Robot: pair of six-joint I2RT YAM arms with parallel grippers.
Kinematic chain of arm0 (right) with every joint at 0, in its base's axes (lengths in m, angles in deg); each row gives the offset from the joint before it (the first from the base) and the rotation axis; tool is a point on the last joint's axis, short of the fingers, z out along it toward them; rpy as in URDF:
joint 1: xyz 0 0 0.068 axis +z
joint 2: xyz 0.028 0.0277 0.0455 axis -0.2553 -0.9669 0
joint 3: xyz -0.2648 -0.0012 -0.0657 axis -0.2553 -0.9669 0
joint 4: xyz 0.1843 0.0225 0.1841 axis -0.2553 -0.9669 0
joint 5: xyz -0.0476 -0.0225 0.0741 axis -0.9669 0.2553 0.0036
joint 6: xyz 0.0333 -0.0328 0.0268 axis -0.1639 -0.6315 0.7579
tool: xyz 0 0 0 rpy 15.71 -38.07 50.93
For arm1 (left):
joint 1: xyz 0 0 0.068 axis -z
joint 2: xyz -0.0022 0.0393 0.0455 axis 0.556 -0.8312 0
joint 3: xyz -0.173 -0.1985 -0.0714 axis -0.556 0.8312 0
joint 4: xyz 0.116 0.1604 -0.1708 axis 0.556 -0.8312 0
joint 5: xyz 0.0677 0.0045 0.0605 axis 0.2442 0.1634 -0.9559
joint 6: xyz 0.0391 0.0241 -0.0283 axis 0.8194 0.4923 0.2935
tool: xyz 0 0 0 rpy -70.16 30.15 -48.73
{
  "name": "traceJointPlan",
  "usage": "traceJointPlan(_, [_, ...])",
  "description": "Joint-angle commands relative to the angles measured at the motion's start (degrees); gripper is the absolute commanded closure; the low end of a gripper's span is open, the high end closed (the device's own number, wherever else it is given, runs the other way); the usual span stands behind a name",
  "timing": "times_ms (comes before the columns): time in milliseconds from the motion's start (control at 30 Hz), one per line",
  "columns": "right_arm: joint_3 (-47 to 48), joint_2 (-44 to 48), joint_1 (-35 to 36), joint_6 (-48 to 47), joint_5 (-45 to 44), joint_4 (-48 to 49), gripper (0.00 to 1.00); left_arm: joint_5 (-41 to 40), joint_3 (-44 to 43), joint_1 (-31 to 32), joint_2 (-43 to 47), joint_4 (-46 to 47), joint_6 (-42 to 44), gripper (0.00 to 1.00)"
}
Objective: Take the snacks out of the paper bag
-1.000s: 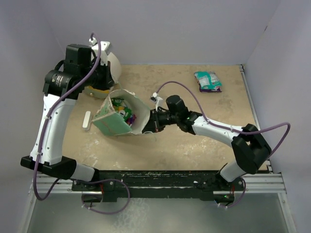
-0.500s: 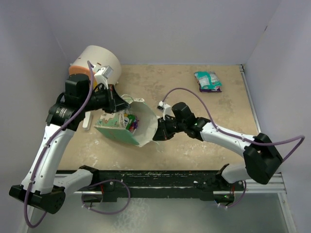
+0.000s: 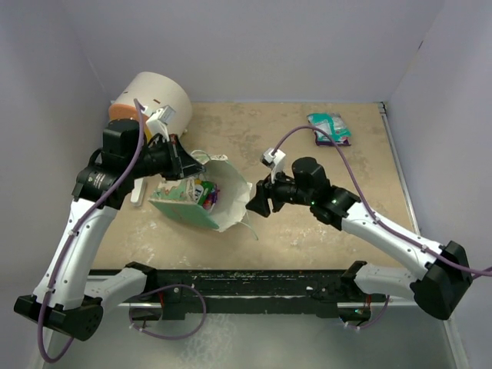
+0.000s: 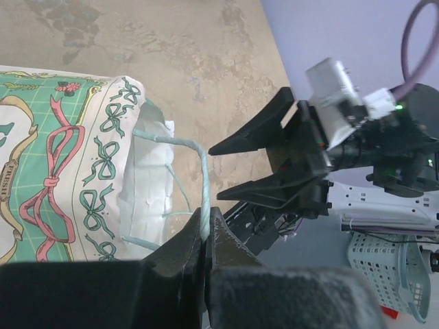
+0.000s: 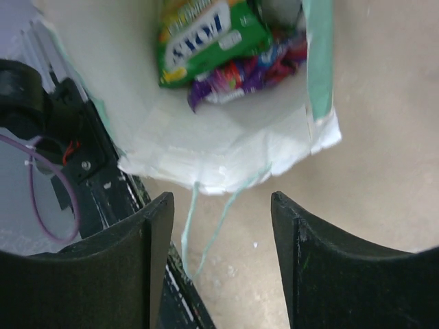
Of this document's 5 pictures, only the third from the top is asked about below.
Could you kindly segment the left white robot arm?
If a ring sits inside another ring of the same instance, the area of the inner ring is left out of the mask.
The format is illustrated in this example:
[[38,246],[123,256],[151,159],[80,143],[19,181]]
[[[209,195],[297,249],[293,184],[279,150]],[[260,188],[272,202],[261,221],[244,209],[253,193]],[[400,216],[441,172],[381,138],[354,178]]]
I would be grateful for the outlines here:
[[15,302],[17,314],[79,341],[88,340],[106,313],[120,303],[157,288],[157,271],[131,262],[100,288],[87,279],[99,246],[139,178],[160,175],[168,181],[194,177],[204,165],[182,147],[177,135],[147,140],[133,119],[110,121],[102,147],[78,173],[68,222],[48,270],[30,295]]

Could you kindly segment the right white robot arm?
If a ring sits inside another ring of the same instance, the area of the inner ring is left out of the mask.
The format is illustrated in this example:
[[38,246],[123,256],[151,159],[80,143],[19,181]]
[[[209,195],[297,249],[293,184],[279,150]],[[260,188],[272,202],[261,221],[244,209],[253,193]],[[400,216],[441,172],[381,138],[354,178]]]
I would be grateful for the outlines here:
[[348,284],[365,294],[384,294],[414,301],[439,320],[450,318],[472,284],[463,246],[455,241],[442,245],[390,221],[345,188],[332,185],[314,158],[294,161],[292,174],[284,173],[282,151],[267,150],[262,163],[271,173],[256,184],[246,208],[263,217],[285,204],[307,206],[322,224],[360,238],[399,262],[386,268],[365,261],[345,272]]

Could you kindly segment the green floral paper bag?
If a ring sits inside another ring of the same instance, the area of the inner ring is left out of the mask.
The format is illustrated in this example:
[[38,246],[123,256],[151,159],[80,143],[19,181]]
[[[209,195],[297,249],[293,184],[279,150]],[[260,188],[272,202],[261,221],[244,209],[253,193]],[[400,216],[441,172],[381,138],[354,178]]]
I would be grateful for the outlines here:
[[178,181],[161,181],[149,202],[171,220],[217,232],[242,224],[258,239],[246,209],[253,184],[226,155],[194,150],[191,156],[205,171]]

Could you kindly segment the purple Fox's candy bag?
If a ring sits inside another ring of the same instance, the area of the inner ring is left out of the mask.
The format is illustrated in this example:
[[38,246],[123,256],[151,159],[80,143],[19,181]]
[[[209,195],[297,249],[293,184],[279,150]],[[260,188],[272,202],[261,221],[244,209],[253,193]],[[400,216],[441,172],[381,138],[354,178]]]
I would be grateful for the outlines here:
[[323,135],[317,131],[315,132],[314,136],[315,136],[314,142],[317,146],[333,147],[334,144],[336,144],[338,146],[344,147],[344,146],[351,145],[350,138],[347,136],[340,137],[340,138],[335,138],[335,137],[328,138],[326,135]]

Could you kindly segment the teal Fox's candy bag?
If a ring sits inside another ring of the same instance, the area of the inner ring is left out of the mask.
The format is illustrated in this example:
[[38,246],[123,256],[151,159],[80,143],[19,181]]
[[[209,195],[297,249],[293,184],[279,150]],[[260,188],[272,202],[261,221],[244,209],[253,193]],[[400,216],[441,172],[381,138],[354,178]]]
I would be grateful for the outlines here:
[[338,113],[312,113],[307,116],[308,122],[331,137],[350,137],[351,131]]

